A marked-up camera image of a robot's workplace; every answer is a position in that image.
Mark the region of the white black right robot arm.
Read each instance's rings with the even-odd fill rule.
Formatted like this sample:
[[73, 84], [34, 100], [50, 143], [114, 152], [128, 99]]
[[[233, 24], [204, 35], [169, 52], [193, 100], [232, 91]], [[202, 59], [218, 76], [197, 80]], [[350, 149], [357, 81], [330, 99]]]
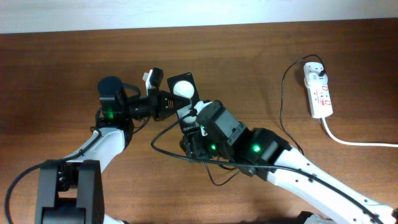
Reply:
[[182, 148], [191, 161], [233, 166], [249, 177], [285, 189], [331, 223], [397, 223], [397, 211], [351, 189], [265, 128], [248, 129], [219, 101], [199, 101], [177, 111]]

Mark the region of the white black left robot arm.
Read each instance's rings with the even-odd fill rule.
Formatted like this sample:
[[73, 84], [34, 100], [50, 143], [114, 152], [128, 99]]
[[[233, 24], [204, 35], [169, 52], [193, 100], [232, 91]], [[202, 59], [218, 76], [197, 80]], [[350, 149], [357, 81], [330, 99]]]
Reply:
[[147, 95], [127, 96], [129, 85], [118, 77], [99, 81], [101, 108], [92, 136], [62, 159], [40, 168], [36, 223], [119, 223], [105, 213], [102, 173], [131, 142], [133, 121], [162, 120], [191, 103], [192, 85], [178, 83], [170, 92], [159, 89], [161, 78], [145, 79]]

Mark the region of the black Samsung Galaxy phone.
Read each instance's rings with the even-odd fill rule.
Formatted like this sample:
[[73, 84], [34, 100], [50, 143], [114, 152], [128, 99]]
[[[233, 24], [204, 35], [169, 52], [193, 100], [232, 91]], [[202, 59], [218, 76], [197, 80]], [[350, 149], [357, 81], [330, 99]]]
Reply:
[[[189, 114], [190, 110], [199, 102], [200, 97], [197, 91], [195, 80], [191, 72], [176, 75], [167, 79], [167, 84], [171, 93], [182, 96], [190, 100], [190, 104], [177, 110], [177, 118]], [[198, 131], [200, 128], [195, 116], [189, 116], [180, 121], [180, 128], [183, 134]]]

